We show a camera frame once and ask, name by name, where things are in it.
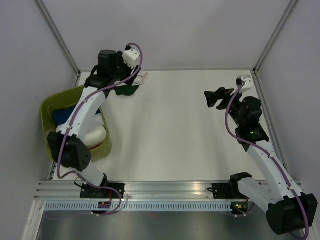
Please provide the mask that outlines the white green raglan t-shirt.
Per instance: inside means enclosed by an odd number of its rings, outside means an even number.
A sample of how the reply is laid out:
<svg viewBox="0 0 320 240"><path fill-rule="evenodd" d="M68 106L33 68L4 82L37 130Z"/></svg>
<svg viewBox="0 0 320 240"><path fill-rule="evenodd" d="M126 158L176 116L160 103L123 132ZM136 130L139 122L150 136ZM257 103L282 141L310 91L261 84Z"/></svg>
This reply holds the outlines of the white green raglan t-shirt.
<svg viewBox="0 0 320 240"><path fill-rule="evenodd" d="M114 91L117 96L132 96L141 85L144 84L145 79L149 76L149 72L139 73L133 83L129 84L121 84L117 86Z"/></svg>

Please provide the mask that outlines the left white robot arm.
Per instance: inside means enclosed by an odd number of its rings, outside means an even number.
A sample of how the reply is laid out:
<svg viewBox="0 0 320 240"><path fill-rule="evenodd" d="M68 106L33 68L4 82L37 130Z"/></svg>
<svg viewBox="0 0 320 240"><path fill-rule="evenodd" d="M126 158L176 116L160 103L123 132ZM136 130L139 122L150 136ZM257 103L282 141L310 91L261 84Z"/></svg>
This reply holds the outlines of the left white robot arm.
<svg viewBox="0 0 320 240"><path fill-rule="evenodd" d="M130 46L124 51L99 52L98 64L86 79L71 115L47 137L59 179L75 174L92 186L91 191L98 198L108 195L108 178L92 163L92 153L85 145L85 137L110 91L120 84L132 83L141 70L142 61L141 51Z"/></svg>

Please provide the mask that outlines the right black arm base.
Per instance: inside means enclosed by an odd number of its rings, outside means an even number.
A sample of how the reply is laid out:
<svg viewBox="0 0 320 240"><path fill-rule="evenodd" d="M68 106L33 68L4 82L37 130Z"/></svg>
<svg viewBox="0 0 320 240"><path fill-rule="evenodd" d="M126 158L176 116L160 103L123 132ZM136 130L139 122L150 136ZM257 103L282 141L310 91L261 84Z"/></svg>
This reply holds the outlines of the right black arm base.
<svg viewBox="0 0 320 240"><path fill-rule="evenodd" d="M212 193L215 200L246 200L245 195L233 190L228 183L212 183L207 191Z"/></svg>

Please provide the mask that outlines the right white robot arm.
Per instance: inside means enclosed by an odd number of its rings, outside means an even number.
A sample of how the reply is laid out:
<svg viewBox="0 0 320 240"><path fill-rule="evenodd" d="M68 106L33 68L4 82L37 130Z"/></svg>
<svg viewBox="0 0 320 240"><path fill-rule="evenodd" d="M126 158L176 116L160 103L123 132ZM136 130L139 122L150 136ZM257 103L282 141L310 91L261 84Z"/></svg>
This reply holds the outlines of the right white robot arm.
<svg viewBox="0 0 320 240"><path fill-rule="evenodd" d="M242 97L233 88L204 92L208 107L225 111L225 121L231 117L237 127L232 137L257 164L269 189L265 189L247 172L230 176L228 192L251 200L266 215L271 230L277 235L304 231L301 239L310 234L318 201L306 194L288 174L278 159L270 139L260 124L261 101L253 96Z"/></svg>

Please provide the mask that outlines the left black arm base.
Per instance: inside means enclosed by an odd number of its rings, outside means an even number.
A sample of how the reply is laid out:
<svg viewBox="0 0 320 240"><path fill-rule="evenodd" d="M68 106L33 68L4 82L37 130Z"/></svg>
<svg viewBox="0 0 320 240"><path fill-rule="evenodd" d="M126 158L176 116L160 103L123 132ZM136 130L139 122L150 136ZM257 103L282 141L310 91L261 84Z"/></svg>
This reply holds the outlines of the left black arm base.
<svg viewBox="0 0 320 240"><path fill-rule="evenodd" d="M119 192L121 197L123 197L125 192L125 184L118 182L111 182L108 184L109 188L113 188ZM82 184L81 199L119 199L119 196L116 192L111 189L98 189L90 185Z"/></svg>

